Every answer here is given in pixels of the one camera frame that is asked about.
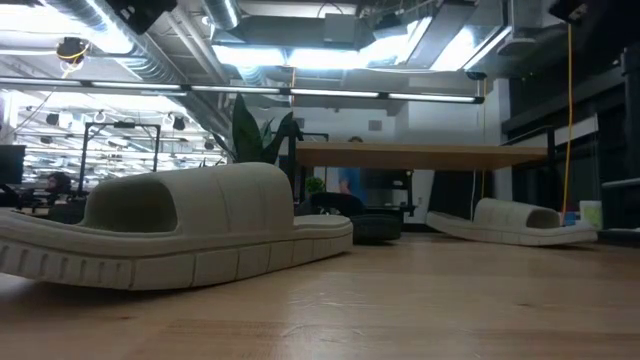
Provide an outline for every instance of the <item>wooden table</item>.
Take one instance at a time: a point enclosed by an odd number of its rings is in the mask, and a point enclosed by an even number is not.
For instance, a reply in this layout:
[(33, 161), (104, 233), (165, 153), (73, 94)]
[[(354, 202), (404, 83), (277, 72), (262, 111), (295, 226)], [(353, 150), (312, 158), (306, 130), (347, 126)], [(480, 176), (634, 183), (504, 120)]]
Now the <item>wooden table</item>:
[(639, 262), (599, 245), (405, 237), (187, 291), (0, 275), (0, 358), (638, 359)]
[(497, 170), (544, 160), (547, 148), (298, 142), (302, 166), (368, 169)]

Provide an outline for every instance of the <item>slide sandal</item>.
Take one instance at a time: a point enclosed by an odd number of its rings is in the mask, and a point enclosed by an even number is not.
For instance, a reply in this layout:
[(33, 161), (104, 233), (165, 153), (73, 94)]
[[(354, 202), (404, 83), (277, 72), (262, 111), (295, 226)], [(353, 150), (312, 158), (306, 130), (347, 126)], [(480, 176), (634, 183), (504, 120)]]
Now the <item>slide sandal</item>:
[(0, 272), (102, 288), (187, 288), (336, 255), (352, 236), (342, 216), (294, 218), (280, 169), (234, 164), (101, 183), (78, 225), (0, 212)]
[(551, 246), (598, 239), (588, 224), (560, 226), (560, 216), (551, 209), (495, 199), (478, 202), (473, 222), (429, 212), (427, 225), (466, 240), (509, 245)]

